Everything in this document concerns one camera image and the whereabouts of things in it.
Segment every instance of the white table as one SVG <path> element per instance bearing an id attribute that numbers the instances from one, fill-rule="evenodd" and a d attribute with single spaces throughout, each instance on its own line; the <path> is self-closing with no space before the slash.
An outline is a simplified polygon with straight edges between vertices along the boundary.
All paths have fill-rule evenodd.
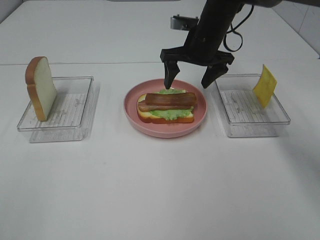
<path id="1" fill-rule="evenodd" d="M 35 56 L 50 63 L 160 62 L 161 49 L 182 46 L 187 36 L 170 29 L 170 17 L 200 17 L 205 2 L 26 1 L 0 24 L 0 65 Z M 244 42 L 236 61 L 319 57 L 271 8 L 256 7 L 238 31 Z M 228 42 L 233 49 L 239 44 L 232 34 Z"/>
<path id="2" fill-rule="evenodd" d="M 131 127 L 122 103 L 136 84 L 162 77 L 161 63 L 52 64 L 55 77 L 100 83 L 92 133 L 33 144 L 16 130 L 29 101 L 26 66 L 0 66 L 0 239 L 317 240 L 319 62 L 238 61 L 230 73 L 259 73 L 262 63 L 292 120 L 285 136 L 226 137 L 208 88 L 196 131 L 150 137 Z M 180 68 L 179 79 L 201 87 L 202 67 Z"/>

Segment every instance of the plastic container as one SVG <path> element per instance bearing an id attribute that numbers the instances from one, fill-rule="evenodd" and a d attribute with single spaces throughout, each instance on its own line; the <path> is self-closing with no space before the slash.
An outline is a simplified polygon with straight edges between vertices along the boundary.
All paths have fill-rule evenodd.
<path id="1" fill-rule="evenodd" d="M 262 108 L 252 91 L 259 78 L 260 74 L 223 75 L 213 84 L 211 95 L 228 137 L 276 137 L 290 124 L 276 95 Z"/>
<path id="2" fill-rule="evenodd" d="M 96 109 L 92 76 L 53 77 L 57 96 L 47 121 L 38 121 L 31 102 L 17 130 L 30 143 L 79 141 L 91 129 Z"/>

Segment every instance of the bread slice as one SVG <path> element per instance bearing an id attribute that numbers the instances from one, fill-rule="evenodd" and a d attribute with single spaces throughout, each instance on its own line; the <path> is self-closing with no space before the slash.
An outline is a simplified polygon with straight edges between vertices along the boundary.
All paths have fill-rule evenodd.
<path id="1" fill-rule="evenodd" d="M 33 58 L 25 70 L 25 83 L 39 121 L 46 121 L 57 96 L 48 59 Z"/>
<path id="2" fill-rule="evenodd" d="M 145 100 L 147 94 L 143 94 L 138 98 L 138 101 L 136 103 L 136 109 L 138 116 L 140 120 L 144 123 L 154 123 L 154 124 L 172 124 L 172 123 L 183 123 L 183 124 L 188 124 L 192 123 L 194 121 L 194 114 L 191 112 L 188 116 L 186 117 L 178 117 L 177 119 L 174 120 L 166 120 L 163 117 L 155 116 L 151 114 L 149 111 L 140 111 L 138 108 L 138 103 Z"/>

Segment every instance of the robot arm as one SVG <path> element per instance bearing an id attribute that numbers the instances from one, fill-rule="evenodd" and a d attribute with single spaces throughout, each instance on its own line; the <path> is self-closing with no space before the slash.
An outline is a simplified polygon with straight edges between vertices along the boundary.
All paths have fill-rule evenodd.
<path id="1" fill-rule="evenodd" d="M 160 58 L 164 63 L 164 86 L 171 87 L 173 80 L 179 73 L 178 61 L 206 66 L 201 84 L 207 88 L 214 80 L 228 71 L 234 57 L 231 53 L 219 51 L 235 15 L 244 4 L 262 7 L 273 7 L 281 0 L 207 0 L 201 13 L 200 20 L 193 21 L 187 17 L 179 17 L 186 23 L 189 33 L 183 46 L 162 49 Z M 318 0 L 290 0 L 290 2 L 319 6 Z"/>

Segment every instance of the cheese slice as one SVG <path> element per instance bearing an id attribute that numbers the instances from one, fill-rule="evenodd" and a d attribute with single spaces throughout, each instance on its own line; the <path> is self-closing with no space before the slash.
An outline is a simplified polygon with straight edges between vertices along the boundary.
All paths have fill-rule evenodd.
<path id="1" fill-rule="evenodd" d="M 253 88 L 253 92 L 263 108 L 268 105 L 272 95 L 274 94 L 276 85 L 277 80 L 270 72 L 270 70 L 265 65 L 263 65 L 260 79 Z"/>

